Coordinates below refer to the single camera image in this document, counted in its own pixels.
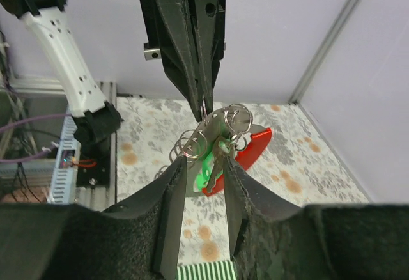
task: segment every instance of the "robotic arm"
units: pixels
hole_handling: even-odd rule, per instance
[[[101,156],[121,116],[92,78],[65,13],[67,0],[0,0],[41,44],[68,99],[75,138],[87,156]],[[140,0],[148,34],[145,58],[164,71],[189,101],[197,121],[213,111],[213,88],[224,53],[225,0]]]

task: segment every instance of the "table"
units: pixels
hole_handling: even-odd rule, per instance
[[[215,102],[215,109],[227,106]],[[297,105],[245,104],[254,123],[274,138],[249,174],[284,199],[308,203],[362,203],[367,198]],[[197,123],[184,100],[119,97],[125,122],[118,131],[117,199],[151,181],[180,134]],[[178,263],[229,259],[224,194],[186,198]]]

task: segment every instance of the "green object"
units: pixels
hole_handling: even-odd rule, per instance
[[[226,153],[229,153],[229,148],[227,147],[224,141],[219,141],[219,147]],[[207,183],[209,182],[210,179],[210,175],[212,174],[212,168],[214,164],[215,157],[213,152],[210,152],[203,161],[201,172],[196,176],[196,186],[198,189],[204,189],[207,186]],[[222,173],[223,170],[221,170],[220,173],[217,174],[216,180],[220,178]]]
[[[176,280],[235,280],[235,264],[230,261],[217,261],[178,267]]]

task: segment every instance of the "red object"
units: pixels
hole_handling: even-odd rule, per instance
[[[236,161],[239,163],[244,170],[248,170],[260,157],[263,151],[267,148],[268,143],[273,137],[273,131],[270,128],[266,128],[264,131],[250,135],[251,142],[244,151],[239,151],[236,156]],[[224,175],[221,175],[216,181],[216,185],[212,192],[209,193],[206,187],[202,189],[202,192],[206,196],[214,195],[224,188]]]

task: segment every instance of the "bright green object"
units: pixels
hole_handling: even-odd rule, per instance
[[[219,147],[224,150],[226,153],[229,153],[229,148],[226,146],[226,143],[219,141]],[[215,157],[213,152],[210,152],[203,161],[202,171],[196,176],[196,185],[198,189],[204,189],[209,182],[210,175],[212,174],[212,168],[215,163]],[[220,178],[223,170],[217,174],[216,180]]]

